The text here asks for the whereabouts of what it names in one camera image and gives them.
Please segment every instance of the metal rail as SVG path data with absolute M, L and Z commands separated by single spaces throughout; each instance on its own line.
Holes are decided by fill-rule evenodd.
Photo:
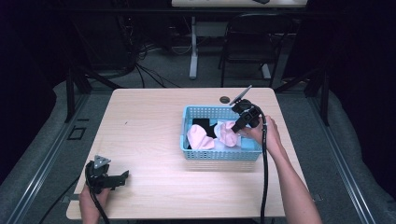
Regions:
M 340 176 L 344 181 L 346 190 L 350 196 L 351 201 L 355 206 L 359 218 L 361 219 L 361 223 L 375 224 L 375 219 L 366 201 L 364 200 L 364 196 L 361 193 L 361 189 L 359 188 L 358 184 L 355 181 L 355 178 L 353 177 L 352 173 L 349 170 L 344 155 L 340 147 L 338 146 L 337 141 L 334 138 L 334 135 L 332 134 L 331 127 L 326 126 L 320 117 L 320 114 L 318 112 L 318 102 L 315 100 L 315 98 L 312 97 L 308 97 L 307 99 L 308 99 L 308 103 L 312 106 L 312 109 L 314 110 L 315 118 L 320 124 L 322 131 L 326 134 L 326 137 L 332 149 L 332 155 L 335 162 L 335 166 L 337 167 L 338 172 L 340 173 Z
M 65 123 L 62 129 L 59 131 L 59 134 L 56 137 L 51 148 L 49 149 L 46 158 L 43 160 L 34 177 L 30 181 L 26 191 L 23 193 L 23 196 L 21 197 L 11 216 L 8 218 L 7 223 L 22 223 L 23 218 L 29 210 L 30 205 L 32 204 L 35 196 L 43 185 L 47 175 L 49 174 L 53 163 L 55 163 L 64 139 L 66 138 L 67 134 L 73 129 L 73 124 L 76 121 L 77 114 L 87 103 L 88 98 L 89 95 L 82 94 L 78 99 L 78 103 L 76 106 L 76 115 L 71 118 L 71 122 Z

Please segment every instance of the pink cloth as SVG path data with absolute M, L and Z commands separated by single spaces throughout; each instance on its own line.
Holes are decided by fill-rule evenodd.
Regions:
M 187 132 L 187 139 L 189 139 L 192 149 L 211 149 L 215 147 L 213 138 L 206 136 L 206 131 L 203 127 L 193 124 Z
M 220 142 L 227 147 L 234 147 L 238 142 L 238 134 L 231 129 L 235 125 L 235 121 L 225 121 L 220 125 Z

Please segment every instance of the left hand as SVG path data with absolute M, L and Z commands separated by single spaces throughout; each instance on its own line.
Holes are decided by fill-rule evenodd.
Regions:
M 102 189 L 100 194 L 96 194 L 96 198 L 101 204 L 102 208 L 105 209 L 108 193 L 110 189 Z M 84 189 L 79 194 L 79 210 L 81 212 L 82 223 L 84 224 L 96 224 L 99 222 L 100 213 L 96 208 L 91 198 L 90 189 L 87 185 L 84 185 Z

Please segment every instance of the right hand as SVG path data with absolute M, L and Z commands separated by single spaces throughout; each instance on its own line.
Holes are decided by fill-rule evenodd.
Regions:
M 267 123 L 267 150 L 271 154 L 272 157 L 276 156 L 277 154 L 283 153 L 284 148 L 280 141 L 280 134 L 277 130 L 277 125 L 275 121 L 270 116 L 265 116 L 265 121 Z M 244 128 L 242 130 L 247 136 L 251 136 L 258 142 L 259 144 L 262 143 L 262 118 L 260 118 L 260 124 L 256 128 Z

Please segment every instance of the wooden table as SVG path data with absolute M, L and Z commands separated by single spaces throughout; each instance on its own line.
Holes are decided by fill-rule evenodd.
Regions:
M 256 161 L 187 161 L 179 147 L 186 105 L 223 105 L 244 89 L 129 89 L 113 92 L 87 158 L 112 160 L 109 175 L 130 171 L 125 186 L 111 191 L 106 214 L 112 219 L 259 217 L 262 156 Z M 272 89 L 250 89 L 244 99 L 276 121 L 291 163 L 304 181 L 288 129 Z M 269 156 L 265 214 L 285 216 L 274 161 Z M 84 169 L 75 189 L 84 185 Z M 78 201 L 67 217 L 81 219 Z

